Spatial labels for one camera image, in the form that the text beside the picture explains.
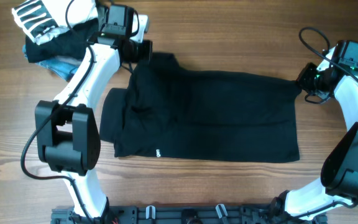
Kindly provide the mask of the black and white folded garment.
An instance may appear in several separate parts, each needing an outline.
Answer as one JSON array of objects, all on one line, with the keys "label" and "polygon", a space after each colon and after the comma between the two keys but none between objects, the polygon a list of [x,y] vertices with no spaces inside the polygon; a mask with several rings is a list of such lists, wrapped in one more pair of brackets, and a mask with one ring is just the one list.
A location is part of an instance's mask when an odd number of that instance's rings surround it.
[{"label": "black and white folded garment", "polygon": [[11,12],[16,24],[37,45],[98,17],[94,0],[29,0]]}]

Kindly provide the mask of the grey folded garment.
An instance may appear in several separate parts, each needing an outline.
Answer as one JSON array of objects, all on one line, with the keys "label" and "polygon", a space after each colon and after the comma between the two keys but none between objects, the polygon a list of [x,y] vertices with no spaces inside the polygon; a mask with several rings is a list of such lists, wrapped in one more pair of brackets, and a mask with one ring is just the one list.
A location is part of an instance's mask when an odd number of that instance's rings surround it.
[{"label": "grey folded garment", "polygon": [[98,12],[98,23],[99,26],[101,27],[103,24],[107,23],[108,21],[109,8],[106,6],[98,6],[97,12]]}]

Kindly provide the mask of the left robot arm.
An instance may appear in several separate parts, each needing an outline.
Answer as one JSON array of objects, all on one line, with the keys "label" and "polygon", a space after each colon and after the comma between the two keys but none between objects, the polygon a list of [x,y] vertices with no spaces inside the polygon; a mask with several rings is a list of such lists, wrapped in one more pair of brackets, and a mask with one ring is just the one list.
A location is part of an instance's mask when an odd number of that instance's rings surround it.
[{"label": "left robot arm", "polygon": [[144,40],[149,29],[146,15],[134,14],[124,22],[107,23],[86,45],[86,53],[71,81],[53,101],[40,101],[35,108],[39,159],[63,179],[74,201],[67,219],[73,223],[108,223],[112,220],[107,196],[101,190],[94,167],[101,140],[94,118],[102,92],[126,57],[125,44],[151,48]]}]

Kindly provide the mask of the black t-shirt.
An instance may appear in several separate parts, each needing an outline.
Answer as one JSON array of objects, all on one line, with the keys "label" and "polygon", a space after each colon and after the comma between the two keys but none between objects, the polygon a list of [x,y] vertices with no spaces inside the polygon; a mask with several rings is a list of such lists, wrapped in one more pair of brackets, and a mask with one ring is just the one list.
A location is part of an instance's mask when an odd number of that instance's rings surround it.
[{"label": "black t-shirt", "polygon": [[103,105],[100,137],[116,157],[287,163],[300,158],[295,82],[194,71],[173,54],[140,61]]}]

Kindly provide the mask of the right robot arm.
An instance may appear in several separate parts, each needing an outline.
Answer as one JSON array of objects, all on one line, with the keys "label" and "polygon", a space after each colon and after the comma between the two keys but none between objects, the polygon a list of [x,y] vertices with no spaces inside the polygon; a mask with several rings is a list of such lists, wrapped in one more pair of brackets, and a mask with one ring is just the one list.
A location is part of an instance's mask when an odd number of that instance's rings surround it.
[{"label": "right robot arm", "polygon": [[307,93],[340,104],[347,133],[325,160],[320,178],[272,200],[264,212],[270,223],[318,223],[329,210],[358,206],[358,42],[340,40],[319,65],[303,69],[298,83]]}]

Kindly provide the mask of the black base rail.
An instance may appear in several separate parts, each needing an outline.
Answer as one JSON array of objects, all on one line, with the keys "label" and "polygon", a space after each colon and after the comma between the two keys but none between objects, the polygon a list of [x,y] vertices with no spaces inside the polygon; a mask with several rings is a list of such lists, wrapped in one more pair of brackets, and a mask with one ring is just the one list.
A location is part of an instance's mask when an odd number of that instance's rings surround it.
[{"label": "black base rail", "polygon": [[187,224],[187,223],[312,223],[328,224],[325,213],[321,213],[311,220],[287,220],[285,215],[269,216],[267,204],[246,204],[243,206],[214,207],[147,207],[111,206],[101,217],[95,217],[92,223],[120,223],[120,224]]}]

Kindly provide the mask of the blue denim folded garment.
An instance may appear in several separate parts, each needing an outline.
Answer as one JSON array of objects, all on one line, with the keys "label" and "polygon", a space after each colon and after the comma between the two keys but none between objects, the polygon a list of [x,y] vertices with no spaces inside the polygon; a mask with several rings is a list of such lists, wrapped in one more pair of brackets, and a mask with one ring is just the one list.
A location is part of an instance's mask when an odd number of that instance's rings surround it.
[{"label": "blue denim folded garment", "polygon": [[56,56],[41,62],[35,62],[36,65],[50,70],[65,81],[70,81],[79,68],[81,61],[65,56]]}]

